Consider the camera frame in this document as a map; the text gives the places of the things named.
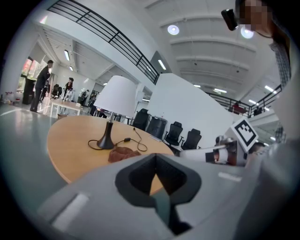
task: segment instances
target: white table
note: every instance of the white table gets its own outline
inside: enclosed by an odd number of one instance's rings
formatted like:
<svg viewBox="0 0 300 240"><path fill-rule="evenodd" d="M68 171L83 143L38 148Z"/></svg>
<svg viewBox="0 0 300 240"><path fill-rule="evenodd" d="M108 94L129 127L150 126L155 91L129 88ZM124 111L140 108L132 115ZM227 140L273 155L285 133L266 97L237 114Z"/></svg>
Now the white table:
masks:
<svg viewBox="0 0 300 240"><path fill-rule="evenodd" d="M79 116L79 114L80 114L81 105L78 107L78 106L76 106L76 103L63 101L61 99L55 99L55 100L53 100L52 105L51 105L50 117L52 117L54 105L57 105L56 116L55 116L56 118L58 118L58 111L59 111L60 107L66 107L66 108L77 111L77 116Z"/></svg>

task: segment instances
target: round wooden table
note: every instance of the round wooden table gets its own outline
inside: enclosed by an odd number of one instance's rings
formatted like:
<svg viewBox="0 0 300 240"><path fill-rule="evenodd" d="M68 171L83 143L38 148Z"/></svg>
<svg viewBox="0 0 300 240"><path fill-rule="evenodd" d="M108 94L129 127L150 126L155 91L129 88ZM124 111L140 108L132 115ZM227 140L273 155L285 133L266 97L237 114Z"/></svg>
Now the round wooden table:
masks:
<svg viewBox="0 0 300 240"><path fill-rule="evenodd" d="M111 150L94 150L88 146L91 139L99 140L105 131L107 119L91 116L65 117L52 125L48 133L47 147L49 157L55 169L61 177L68 183L75 181L84 174L97 167L111 164L108 162ZM151 138L149 133L137 129L142 141L148 147L146 152L141 154L173 152L163 142L158 142ZM113 143L118 143L130 137L139 141L140 138L133 130L133 126L117 121L113 122L111 138ZM91 142L91 146L97 147L96 142ZM134 141L122 142L119 147L128 147L133 151L137 150L137 143ZM151 193L158 191L162 187L157 176L153 179Z"/></svg>

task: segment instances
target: crumpled brown object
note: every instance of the crumpled brown object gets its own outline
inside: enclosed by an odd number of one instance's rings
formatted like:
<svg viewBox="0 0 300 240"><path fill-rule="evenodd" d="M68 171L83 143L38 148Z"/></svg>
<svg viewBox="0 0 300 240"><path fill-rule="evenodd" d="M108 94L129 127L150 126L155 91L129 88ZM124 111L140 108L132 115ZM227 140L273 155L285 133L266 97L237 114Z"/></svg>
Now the crumpled brown object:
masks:
<svg viewBox="0 0 300 240"><path fill-rule="evenodd" d="M121 160L132 158L141 155L138 151L133 151L130 148L114 147L109 153L108 162L115 163Z"/></svg>

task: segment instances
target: lamp base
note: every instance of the lamp base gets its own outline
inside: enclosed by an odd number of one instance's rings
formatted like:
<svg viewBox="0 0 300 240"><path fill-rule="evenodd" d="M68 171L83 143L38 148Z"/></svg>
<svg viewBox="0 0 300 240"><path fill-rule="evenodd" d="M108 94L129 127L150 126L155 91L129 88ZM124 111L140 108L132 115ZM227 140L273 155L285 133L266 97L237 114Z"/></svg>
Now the lamp base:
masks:
<svg viewBox="0 0 300 240"><path fill-rule="evenodd" d="M112 131L113 123L107 122L106 128L103 137L97 142L97 146L102 149L113 149L114 144L111 139L111 131Z"/></svg>

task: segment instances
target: metal railing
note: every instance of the metal railing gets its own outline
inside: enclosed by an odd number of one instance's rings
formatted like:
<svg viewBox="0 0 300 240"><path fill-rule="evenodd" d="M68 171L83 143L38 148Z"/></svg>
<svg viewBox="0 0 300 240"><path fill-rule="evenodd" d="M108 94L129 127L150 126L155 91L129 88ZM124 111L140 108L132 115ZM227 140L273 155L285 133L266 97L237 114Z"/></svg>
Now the metal railing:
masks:
<svg viewBox="0 0 300 240"><path fill-rule="evenodd" d="M229 112L243 115L247 118L251 117L251 106L240 101L234 100L229 97L223 97L218 94L206 92L210 97L215 99L220 105L222 105Z"/></svg>
<svg viewBox="0 0 300 240"><path fill-rule="evenodd" d="M149 60L119 29L98 13L74 0L59 0L48 11L64 16L104 39L156 84L159 73Z"/></svg>
<svg viewBox="0 0 300 240"><path fill-rule="evenodd" d="M273 92L269 93L267 96L259 100L256 104L251 106L250 116L254 116L254 111L257 108L261 108L262 112L266 112L272 107L272 103L278 98L279 93L281 93L281 85L276 87Z"/></svg>

